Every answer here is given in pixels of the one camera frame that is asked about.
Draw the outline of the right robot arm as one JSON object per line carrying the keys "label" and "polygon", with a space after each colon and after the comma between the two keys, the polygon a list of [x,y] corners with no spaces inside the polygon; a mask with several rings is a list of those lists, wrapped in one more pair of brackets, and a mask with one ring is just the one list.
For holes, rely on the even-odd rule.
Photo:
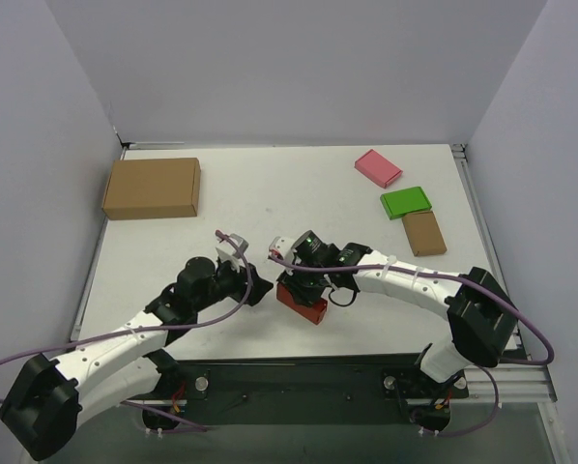
{"label": "right robot arm", "polygon": [[326,289],[346,289],[403,301],[446,320],[445,334],[418,358],[421,374],[439,384],[472,364],[497,366],[517,325],[507,294],[482,268],[436,272],[370,246],[326,244],[311,230],[298,239],[274,238],[269,257],[283,266],[277,282],[296,305],[312,307]]}

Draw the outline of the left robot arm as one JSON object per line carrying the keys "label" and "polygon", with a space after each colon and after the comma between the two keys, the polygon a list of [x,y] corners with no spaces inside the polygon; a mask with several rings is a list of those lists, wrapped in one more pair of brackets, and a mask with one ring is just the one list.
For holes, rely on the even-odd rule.
{"label": "left robot arm", "polygon": [[172,394],[177,372],[164,347],[197,324],[199,312],[227,298],[257,305],[273,289],[252,264],[195,257],[175,282],[120,329],[49,359],[38,354],[19,371],[0,420],[36,461],[60,450],[85,420],[132,396]]}

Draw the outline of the red paper box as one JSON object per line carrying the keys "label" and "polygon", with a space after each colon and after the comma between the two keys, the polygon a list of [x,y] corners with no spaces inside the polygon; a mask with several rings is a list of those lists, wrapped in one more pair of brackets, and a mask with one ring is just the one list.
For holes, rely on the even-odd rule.
{"label": "red paper box", "polygon": [[281,304],[289,307],[314,325],[319,325],[322,322],[328,309],[328,301],[323,298],[320,298],[312,306],[298,304],[289,290],[281,283],[276,285],[275,296]]}

